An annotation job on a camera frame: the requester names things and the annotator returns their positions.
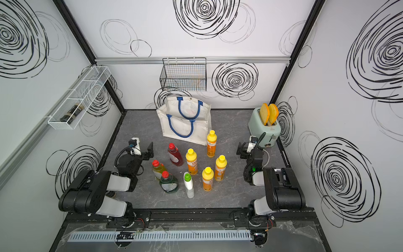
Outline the white bottle green cap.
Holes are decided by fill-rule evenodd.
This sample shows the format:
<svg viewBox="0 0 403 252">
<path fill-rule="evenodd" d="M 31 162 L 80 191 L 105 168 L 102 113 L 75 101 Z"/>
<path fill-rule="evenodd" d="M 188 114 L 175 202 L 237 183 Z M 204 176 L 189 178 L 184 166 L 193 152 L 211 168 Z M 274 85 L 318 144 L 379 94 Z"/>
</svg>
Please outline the white bottle green cap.
<svg viewBox="0 0 403 252">
<path fill-rule="evenodd" d="M 194 197 L 194 186 L 193 186 L 193 180 L 192 180 L 191 174 L 189 172 L 185 172 L 183 179 L 184 179 L 187 197 L 193 198 Z"/>
</svg>

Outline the dark green soap bottle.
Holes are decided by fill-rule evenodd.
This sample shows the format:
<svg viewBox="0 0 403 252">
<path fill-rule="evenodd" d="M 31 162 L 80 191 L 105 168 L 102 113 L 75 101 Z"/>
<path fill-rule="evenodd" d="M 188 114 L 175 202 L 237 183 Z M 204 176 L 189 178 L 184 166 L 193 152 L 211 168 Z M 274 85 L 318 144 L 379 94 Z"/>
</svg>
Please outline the dark green soap bottle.
<svg viewBox="0 0 403 252">
<path fill-rule="evenodd" d="M 160 186 L 165 193 L 175 193 L 179 188 L 178 180 L 168 171 L 162 173 Z"/>
</svg>

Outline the orange soap bottle front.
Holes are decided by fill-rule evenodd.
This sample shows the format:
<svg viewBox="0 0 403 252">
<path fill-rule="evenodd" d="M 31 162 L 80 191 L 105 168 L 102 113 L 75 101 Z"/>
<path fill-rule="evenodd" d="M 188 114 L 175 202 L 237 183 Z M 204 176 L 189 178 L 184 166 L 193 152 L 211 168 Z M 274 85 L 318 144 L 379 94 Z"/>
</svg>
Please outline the orange soap bottle front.
<svg viewBox="0 0 403 252">
<path fill-rule="evenodd" d="M 213 189 L 214 171 L 211 167 L 206 167 L 202 172 L 203 189 L 209 192 Z"/>
</svg>

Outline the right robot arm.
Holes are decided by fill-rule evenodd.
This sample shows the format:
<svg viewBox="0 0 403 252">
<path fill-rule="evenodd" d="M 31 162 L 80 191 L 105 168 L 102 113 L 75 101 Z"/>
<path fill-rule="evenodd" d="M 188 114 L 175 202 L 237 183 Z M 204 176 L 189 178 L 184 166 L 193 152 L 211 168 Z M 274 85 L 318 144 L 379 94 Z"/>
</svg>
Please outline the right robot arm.
<svg viewBox="0 0 403 252">
<path fill-rule="evenodd" d="M 301 211 L 306 200 L 299 182 L 291 168 L 272 168 L 263 165 L 265 150 L 257 143 L 240 143 L 236 154 L 246 161 L 243 170 L 245 182 L 263 186 L 265 196 L 249 204 L 252 215 L 270 215 L 283 211 Z"/>
</svg>

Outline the white canvas bag blue handles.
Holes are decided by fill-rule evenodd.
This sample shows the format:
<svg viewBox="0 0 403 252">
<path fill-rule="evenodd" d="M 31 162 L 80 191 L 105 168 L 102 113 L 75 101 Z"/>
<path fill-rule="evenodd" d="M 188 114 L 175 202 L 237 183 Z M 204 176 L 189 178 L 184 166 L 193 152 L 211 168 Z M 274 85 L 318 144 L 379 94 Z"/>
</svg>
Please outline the white canvas bag blue handles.
<svg viewBox="0 0 403 252">
<path fill-rule="evenodd" d="M 168 97 L 156 112 L 164 137 L 207 145 L 212 130 L 211 105 L 193 97 Z"/>
</svg>

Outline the bread slice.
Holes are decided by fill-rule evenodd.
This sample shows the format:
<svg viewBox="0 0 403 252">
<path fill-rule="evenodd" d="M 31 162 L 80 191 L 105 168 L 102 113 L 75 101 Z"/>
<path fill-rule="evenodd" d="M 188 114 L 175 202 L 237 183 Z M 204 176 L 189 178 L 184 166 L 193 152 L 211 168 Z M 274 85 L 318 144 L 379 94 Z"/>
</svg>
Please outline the bread slice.
<svg viewBox="0 0 403 252">
<path fill-rule="evenodd" d="M 275 121 L 277 120 L 277 117 L 279 116 L 279 110 L 275 104 L 270 104 L 268 106 L 268 109 L 270 112 L 268 122 L 270 123 L 270 125 L 273 125 L 275 123 Z"/>
<path fill-rule="evenodd" d="M 259 110 L 259 116 L 260 116 L 260 119 L 261 119 L 263 125 L 266 126 L 269 122 L 269 117 L 270 117 L 269 106 L 266 103 L 262 104 L 262 106 Z"/>
</svg>

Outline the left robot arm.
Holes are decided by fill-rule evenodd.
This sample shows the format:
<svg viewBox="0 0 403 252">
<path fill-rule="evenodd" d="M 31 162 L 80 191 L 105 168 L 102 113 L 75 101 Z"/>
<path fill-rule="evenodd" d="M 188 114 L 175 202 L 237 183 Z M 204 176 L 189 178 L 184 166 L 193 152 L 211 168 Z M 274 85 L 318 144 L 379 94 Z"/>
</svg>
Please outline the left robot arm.
<svg viewBox="0 0 403 252">
<path fill-rule="evenodd" d="M 61 196 L 58 207 L 62 212 L 96 214 L 114 218 L 136 219 L 132 204 L 107 196 L 107 192 L 133 192 L 142 162 L 154 157 L 153 142 L 142 152 L 139 138 L 133 138 L 129 145 L 117 155 L 112 171 L 82 171 Z"/>
</svg>

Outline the orange soap bottle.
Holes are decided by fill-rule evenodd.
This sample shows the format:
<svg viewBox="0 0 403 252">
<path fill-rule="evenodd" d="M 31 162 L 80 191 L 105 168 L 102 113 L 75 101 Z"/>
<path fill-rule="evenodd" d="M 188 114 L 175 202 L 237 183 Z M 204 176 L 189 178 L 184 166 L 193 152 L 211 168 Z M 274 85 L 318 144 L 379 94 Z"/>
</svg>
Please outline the orange soap bottle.
<svg viewBox="0 0 403 252">
<path fill-rule="evenodd" d="M 186 161 L 187 161 L 188 172 L 191 175 L 196 175 L 198 173 L 197 154 L 193 149 L 187 150 Z"/>
<path fill-rule="evenodd" d="M 213 158 L 216 153 L 217 135 L 214 130 L 211 130 L 207 135 L 207 156 Z"/>
<path fill-rule="evenodd" d="M 222 181 L 224 179 L 225 176 L 225 170 L 227 168 L 227 159 L 224 155 L 220 155 L 217 159 L 216 159 L 216 167 L 215 167 L 215 174 L 214 174 L 214 178 L 216 181 Z"/>
<path fill-rule="evenodd" d="M 202 172 L 203 189 L 209 192 L 213 189 L 214 171 L 211 167 L 206 167 Z"/>
</svg>

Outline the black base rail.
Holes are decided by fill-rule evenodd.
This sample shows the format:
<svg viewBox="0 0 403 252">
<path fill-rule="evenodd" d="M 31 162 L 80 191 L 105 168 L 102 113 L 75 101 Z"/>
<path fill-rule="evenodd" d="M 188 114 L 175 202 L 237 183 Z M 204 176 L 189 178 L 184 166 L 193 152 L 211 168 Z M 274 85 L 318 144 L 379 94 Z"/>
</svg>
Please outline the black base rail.
<svg viewBox="0 0 403 252">
<path fill-rule="evenodd" d="M 159 223 L 224 223 L 235 227 L 252 227 L 253 225 L 269 225 L 274 227 L 278 222 L 297 221 L 314 222 L 318 217 L 313 208 L 302 211 L 281 211 L 267 215 L 257 215 L 251 207 L 237 208 L 199 208 L 199 209 L 134 209 L 124 217 L 106 217 L 95 214 L 69 213 L 62 227 L 68 224 L 101 224 L 113 228 L 148 228 Z"/>
</svg>

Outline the yellow-green soap bottle red cap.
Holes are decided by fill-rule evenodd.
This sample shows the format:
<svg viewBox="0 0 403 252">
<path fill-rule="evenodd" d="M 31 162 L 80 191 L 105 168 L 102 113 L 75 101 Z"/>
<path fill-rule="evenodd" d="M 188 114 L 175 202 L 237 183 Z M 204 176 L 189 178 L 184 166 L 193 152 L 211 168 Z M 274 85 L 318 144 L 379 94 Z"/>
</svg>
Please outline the yellow-green soap bottle red cap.
<svg viewBox="0 0 403 252">
<path fill-rule="evenodd" d="M 158 160 L 154 160 L 152 162 L 152 165 L 153 165 L 153 173 L 154 173 L 155 177 L 160 181 L 162 178 L 163 172 L 166 171 L 166 168 L 163 165 L 163 163 L 160 163 Z"/>
</svg>

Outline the dark bottle on shelf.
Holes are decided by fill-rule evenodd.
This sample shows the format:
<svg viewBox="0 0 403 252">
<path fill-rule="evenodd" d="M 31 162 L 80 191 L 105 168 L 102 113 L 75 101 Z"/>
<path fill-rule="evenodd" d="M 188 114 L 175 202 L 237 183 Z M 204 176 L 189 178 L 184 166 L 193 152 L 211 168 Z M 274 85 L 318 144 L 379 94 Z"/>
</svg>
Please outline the dark bottle on shelf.
<svg viewBox="0 0 403 252">
<path fill-rule="evenodd" d="M 82 104 L 75 104 L 67 113 L 65 113 L 65 115 L 60 118 L 60 122 L 65 122 L 70 125 L 83 110 L 84 106 Z"/>
</svg>

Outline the right bread slice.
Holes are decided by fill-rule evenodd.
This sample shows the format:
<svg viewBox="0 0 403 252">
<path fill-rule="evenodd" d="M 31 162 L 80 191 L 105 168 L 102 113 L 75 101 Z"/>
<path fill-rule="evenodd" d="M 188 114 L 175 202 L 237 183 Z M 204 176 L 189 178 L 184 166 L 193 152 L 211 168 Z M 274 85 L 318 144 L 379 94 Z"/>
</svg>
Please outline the right bread slice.
<svg viewBox="0 0 403 252">
<path fill-rule="evenodd" d="M 275 104 L 270 104 L 268 106 L 268 109 L 270 112 L 268 122 L 270 123 L 270 125 L 273 125 L 275 123 L 275 121 L 277 120 L 277 117 L 279 116 L 279 110 Z"/>
</svg>

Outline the left bread slice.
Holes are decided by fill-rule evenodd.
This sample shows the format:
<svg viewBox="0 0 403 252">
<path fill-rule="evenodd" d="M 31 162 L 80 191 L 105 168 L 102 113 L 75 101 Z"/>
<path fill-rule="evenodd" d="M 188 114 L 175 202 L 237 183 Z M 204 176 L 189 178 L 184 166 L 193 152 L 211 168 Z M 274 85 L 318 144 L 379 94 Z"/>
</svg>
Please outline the left bread slice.
<svg viewBox="0 0 403 252">
<path fill-rule="evenodd" d="M 269 106 L 266 103 L 262 104 L 262 106 L 259 110 L 259 116 L 260 116 L 260 119 L 261 119 L 263 125 L 266 126 L 269 122 L 269 117 L 270 117 Z"/>
</svg>

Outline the mint green toaster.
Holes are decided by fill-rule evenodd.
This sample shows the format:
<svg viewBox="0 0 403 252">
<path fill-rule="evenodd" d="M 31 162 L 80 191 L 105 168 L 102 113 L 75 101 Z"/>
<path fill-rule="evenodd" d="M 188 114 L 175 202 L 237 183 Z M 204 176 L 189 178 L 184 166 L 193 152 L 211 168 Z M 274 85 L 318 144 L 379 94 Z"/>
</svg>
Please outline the mint green toaster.
<svg viewBox="0 0 403 252">
<path fill-rule="evenodd" d="M 273 147 L 276 145 L 276 141 L 279 139 L 281 133 L 280 124 L 276 120 L 273 125 L 264 126 L 261 121 L 259 111 L 259 108 L 255 108 L 249 120 L 248 127 L 250 135 L 259 138 L 263 133 L 265 133 L 266 135 L 259 143 L 259 146 L 262 148 Z"/>
</svg>

